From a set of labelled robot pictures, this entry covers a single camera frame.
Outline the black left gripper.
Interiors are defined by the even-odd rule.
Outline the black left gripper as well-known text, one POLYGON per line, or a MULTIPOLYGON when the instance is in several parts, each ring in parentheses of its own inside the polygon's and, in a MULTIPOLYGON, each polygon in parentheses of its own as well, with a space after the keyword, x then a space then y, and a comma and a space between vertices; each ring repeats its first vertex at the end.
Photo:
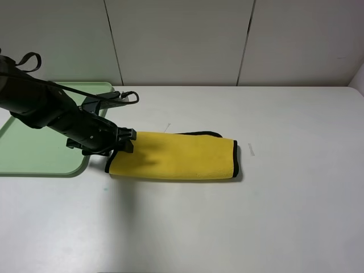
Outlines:
POLYGON ((134 129, 118 127, 115 123, 99 115, 82 111, 82 122, 75 133, 70 133, 66 146, 70 149, 79 149, 85 156, 109 156, 112 151, 122 151, 132 154, 137 139, 134 129))

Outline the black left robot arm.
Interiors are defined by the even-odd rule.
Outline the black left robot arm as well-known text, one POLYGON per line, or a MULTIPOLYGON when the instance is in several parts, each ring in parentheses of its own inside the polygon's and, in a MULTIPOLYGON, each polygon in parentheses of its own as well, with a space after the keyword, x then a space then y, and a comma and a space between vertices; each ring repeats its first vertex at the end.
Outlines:
POLYGON ((37 71, 42 58, 38 53, 26 54, 20 62, 1 56, 1 108, 30 128, 50 129, 67 137, 66 146, 83 155, 109 156, 112 151, 132 153, 137 133, 118 127, 99 115, 100 110, 129 105, 125 99, 137 93, 111 91, 90 94, 36 79, 19 66, 36 57, 37 71))

